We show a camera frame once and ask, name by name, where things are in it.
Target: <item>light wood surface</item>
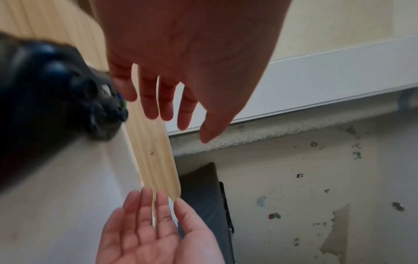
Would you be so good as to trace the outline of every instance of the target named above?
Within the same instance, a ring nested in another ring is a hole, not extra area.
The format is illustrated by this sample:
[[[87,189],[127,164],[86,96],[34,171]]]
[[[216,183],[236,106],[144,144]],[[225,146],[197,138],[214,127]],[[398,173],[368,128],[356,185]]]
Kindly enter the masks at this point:
[[[108,69],[101,28],[71,2],[0,0],[0,30],[19,37],[74,45],[89,65],[98,70]],[[180,183],[164,122],[148,120],[139,101],[128,104],[128,109],[126,130],[140,179],[154,191],[165,189],[172,199],[179,197]]]

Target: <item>dirty floor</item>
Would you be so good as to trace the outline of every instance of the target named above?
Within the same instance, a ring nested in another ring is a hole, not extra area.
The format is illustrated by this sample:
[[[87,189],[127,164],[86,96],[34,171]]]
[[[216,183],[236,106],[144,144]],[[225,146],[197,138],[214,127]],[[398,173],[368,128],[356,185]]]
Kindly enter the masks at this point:
[[[365,120],[176,164],[181,175],[215,162],[239,264],[381,264],[386,260],[373,255],[382,189],[376,127]],[[390,203],[387,208],[401,214]]]

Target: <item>wooden plank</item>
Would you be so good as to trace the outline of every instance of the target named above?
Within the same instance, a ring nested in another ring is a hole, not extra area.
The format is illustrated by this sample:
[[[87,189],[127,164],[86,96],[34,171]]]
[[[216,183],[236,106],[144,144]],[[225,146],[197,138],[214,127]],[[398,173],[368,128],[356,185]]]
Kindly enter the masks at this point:
[[[13,0],[0,0],[0,29],[17,36],[30,33],[31,29],[36,38],[74,45],[91,66],[108,70],[103,33],[94,19],[76,5],[65,0],[19,0],[11,9],[6,1]],[[137,83],[136,73],[133,79]],[[154,191],[163,188],[172,199],[180,197],[164,122],[160,118],[147,119],[139,101],[129,103],[128,109],[126,129],[140,179]]]

